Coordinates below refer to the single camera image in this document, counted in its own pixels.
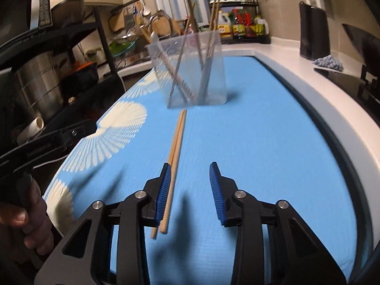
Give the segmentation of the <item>person's left hand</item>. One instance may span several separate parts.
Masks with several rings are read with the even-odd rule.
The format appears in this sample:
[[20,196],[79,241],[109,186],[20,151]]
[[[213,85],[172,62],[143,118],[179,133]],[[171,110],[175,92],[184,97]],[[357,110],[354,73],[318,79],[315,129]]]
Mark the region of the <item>person's left hand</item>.
[[41,189],[32,179],[29,188],[29,209],[9,203],[1,203],[1,225],[20,228],[24,234],[24,245],[36,250],[39,255],[49,254],[54,247],[52,222],[47,214],[47,205]]

